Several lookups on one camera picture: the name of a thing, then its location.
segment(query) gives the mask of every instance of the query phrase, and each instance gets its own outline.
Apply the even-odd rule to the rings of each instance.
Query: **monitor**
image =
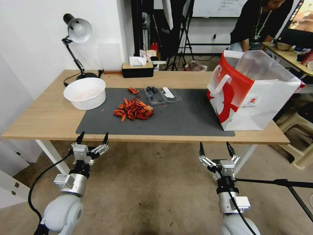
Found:
[[[313,0],[300,0],[277,41],[313,48]]]

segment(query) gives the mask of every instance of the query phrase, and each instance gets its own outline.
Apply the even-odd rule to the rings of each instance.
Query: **lanyard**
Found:
[[[258,39],[260,38],[260,33],[261,33],[262,29],[264,28],[265,23],[266,23],[266,21],[267,21],[268,17],[269,17],[269,16],[270,16],[270,14],[272,13],[272,10],[268,13],[268,15],[267,15],[267,17],[266,17],[266,19],[265,19],[265,21],[264,21],[264,23],[263,23],[262,27],[260,28],[260,30],[259,30],[259,32],[258,32],[258,34],[257,34],[258,25],[259,25],[259,22],[260,22],[260,18],[261,18],[262,10],[263,10],[263,7],[261,7],[261,12],[260,12],[260,16],[259,16],[259,19],[258,19],[258,23],[257,23],[257,26],[255,27],[255,35],[254,35],[254,40],[258,40]]]

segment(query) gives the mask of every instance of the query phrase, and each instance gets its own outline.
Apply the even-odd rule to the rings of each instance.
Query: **black tissue box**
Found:
[[[122,65],[124,78],[153,77],[153,70],[151,62],[147,62],[145,66],[130,66],[129,63],[123,63]]]

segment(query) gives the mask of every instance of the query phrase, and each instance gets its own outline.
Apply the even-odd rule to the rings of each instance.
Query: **wooden table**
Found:
[[[295,70],[298,72],[301,71],[305,76],[313,76],[313,71],[310,70],[307,66],[301,64],[301,62],[297,61],[297,55],[294,53],[293,49],[289,49],[287,51],[281,51],[278,48],[272,46],[270,42],[263,42],[263,45],[268,49],[271,54],[277,56],[276,61],[283,59],[285,62],[290,64]]]
[[[7,139],[34,139],[53,163],[61,156],[50,140],[76,140],[76,129],[85,111],[75,109],[63,96],[63,80],[77,70],[65,70],[58,78],[36,99],[33,104],[2,134]],[[123,78],[122,74],[102,74],[101,79],[106,87],[144,88],[147,86],[169,88],[206,88],[212,72],[183,72],[158,71],[152,78]],[[86,134],[84,140],[102,141],[104,135]],[[283,145],[289,140],[272,121],[263,131],[236,131],[235,136],[166,136],[166,135],[109,135],[110,141],[132,142],[173,142],[173,143],[231,143],[248,144],[241,154],[238,171],[252,154],[257,144]],[[62,162],[57,168],[67,174],[68,166]]]

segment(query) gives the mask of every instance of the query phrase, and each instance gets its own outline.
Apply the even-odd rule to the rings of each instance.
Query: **bowl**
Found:
[[[77,109],[94,109],[105,101],[105,82],[100,78],[82,78],[69,84],[63,94]]]
[[[286,43],[282,43],[282,42],[278,42],[276,44],[276,46],[281,51],[286,51],[286,50],[288,50],[289,48],[292,47],[292,45],[289,45],[289,44],[286,44]]]

